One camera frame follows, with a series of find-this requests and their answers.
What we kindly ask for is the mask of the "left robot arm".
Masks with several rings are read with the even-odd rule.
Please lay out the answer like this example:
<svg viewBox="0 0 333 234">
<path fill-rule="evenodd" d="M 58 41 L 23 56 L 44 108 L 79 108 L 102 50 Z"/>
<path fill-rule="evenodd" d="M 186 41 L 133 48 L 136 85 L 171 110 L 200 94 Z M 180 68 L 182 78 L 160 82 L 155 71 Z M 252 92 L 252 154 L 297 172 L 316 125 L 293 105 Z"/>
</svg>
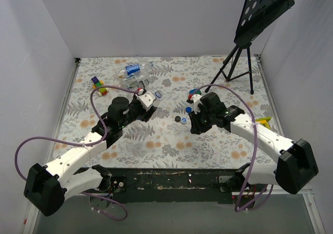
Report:
<svg viewBox="0 0 333 234">
<path fill-rule="evenodd" d="M 106 192 L 111 185 L 109 171 L 94 165 L 78 170 L 91 158 L 106 151 L 136 120 L 147 122 L 156 111 L 160 98 L 151 92 L 134 95 L 129 101 L 116 97 L 77 147 L 45 165 L 34 164 L 28 172 L 24 196 L 44 215 L 51 216 L 72 196 L 90 189 Z"/>
</svg>

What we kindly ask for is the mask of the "Pepsi plastic bottle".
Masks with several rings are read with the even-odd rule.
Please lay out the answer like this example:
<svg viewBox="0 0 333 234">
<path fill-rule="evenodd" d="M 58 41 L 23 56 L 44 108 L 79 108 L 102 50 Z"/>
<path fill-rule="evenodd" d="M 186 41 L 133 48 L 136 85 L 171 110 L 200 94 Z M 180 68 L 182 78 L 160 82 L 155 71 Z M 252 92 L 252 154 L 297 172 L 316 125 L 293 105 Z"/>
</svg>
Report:
<svg viewBox="0 0 333 234">
<path fill-rule="evenodd" d="M 153 106 L 158 107 L 159 103 L 161 102 L 163 92 L 161 90 L 157 90 L 157 91 L 155 91 L 154 96 L 155 96 L 155 99 L 153 102 Z"/>
</svg>

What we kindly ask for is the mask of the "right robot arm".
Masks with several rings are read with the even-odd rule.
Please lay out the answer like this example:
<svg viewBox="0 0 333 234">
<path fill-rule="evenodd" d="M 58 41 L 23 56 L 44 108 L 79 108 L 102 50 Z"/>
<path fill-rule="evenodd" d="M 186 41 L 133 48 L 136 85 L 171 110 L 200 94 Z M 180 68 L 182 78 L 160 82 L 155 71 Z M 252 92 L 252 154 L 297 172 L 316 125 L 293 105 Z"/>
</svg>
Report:
<svg viewBox="0 0 333 234">
<path fill-rule="evenodd" d="M 247 191 L 257 184 L 278 185 L 296 194 L 318 174 L 312 147 L 306 140 L 294 141 L 254 124 L 244 110 L 226 107 L 216 93 L 190 95 L 189 102 L 194 105 L 189 114 L 192 134 L 200 135 L 217 126 L 253 143 L 273 160 L 270 164 L 243 165 L 223 182 L 223 187 Z"/>
</svg>

